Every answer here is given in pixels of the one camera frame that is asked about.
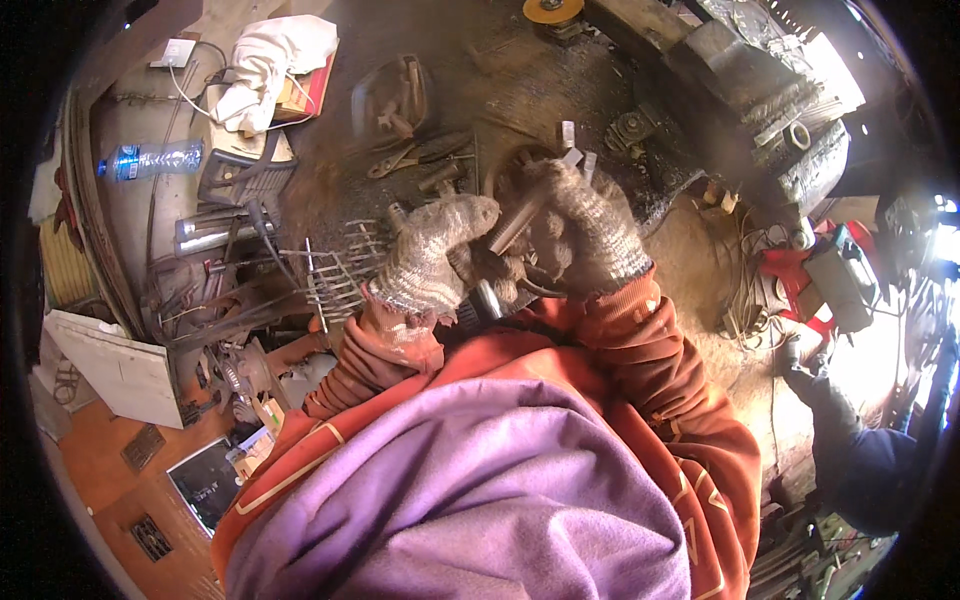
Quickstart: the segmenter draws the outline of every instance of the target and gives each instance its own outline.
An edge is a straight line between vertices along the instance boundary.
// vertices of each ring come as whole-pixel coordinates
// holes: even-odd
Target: red tool
[[[874,237],[870,231],[859,221],[848,221],[847,227],[850,229],[853,241],[863,249],[867,258],[871,261],[876,261],[878,259],[876,256],[876,246],[874,245]],[[813,231],[814,233],[823,235],[830,233],[834,229],[836,229],[836,224],[827,219],[817,224],[817,227],[814,228]],[[806,272],[806,269],[804,269],[804,261],[810,257],[813,249],[796,251],[771,248],[762,250],[760,253],[762,254],[759,265],[760,272],[778,278],[786,290],[786,298],[790,304],[790,309],[782,310],[779,312],[779,315],[791,321],[802,323],[799,306],[800,293],[810,284],[810,275]],[[805,324],[823,336],[825,340],[829,337],[830,332],[835,326],[833,318],[824,322],[817,317],[813,317]]]

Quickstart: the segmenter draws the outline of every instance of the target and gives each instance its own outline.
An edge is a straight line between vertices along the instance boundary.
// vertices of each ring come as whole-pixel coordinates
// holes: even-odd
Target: gloved hand
[[[612,294],[653,266],[627,197],[611,178],[597,171],[587,186],[576,167],[553,159],[527,165],[524,174],[531,193],[548,197],[531,224],[529,244],[538,266],[562,274],[572,296]]]
[[[414,210],[387,264],[370,282],[370,294],[410,315],[452,315],[473,282],[457,275],[447,253],[463,253],[466,243],[487,233],[499,214],[496,200],[466,194]]]

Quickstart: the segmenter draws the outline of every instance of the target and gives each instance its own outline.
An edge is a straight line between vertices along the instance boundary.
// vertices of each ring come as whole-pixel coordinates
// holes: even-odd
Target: metal grille
[[[377,221],[349,221],[345,227],[349,245],[344,252],[313,252],[310,238],[305,241],[306,252],[282,251],[304,256],[310,285],[307,298],[319,306],[324,328],[346,321],[363,305],[360,286],[373,278],[389,250]]]
[[[148,423],[121,450],[120,455],[134,473],[139,473],[166,443],[156,425]]]
[[[152,562],[157,562],[173,550],[170,543],[163,537],[160,530],[156,528],[156,523],[150,518],[150,515],[144,515],[130,528],[130,533],[137,545],[143,549],[147,557]]]

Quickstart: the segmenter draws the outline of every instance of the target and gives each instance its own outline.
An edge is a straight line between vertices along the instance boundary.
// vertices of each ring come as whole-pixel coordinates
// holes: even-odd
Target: white cloth
[[[287,73],[326,66],[337,47],[337,26],[312,14],[252,23],[233,46],[236,81],[210,115],[228,132],[266,131]]]

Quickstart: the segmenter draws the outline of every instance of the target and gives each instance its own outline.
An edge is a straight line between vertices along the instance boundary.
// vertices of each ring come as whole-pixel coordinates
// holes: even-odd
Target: cutting wheel
[[[584,0],[562,0],[560,7],[548,11],[540,5],[541,0],[527,0],[523,3],[523,16],[541,25],[556,25],[575,17],[584,9]]]

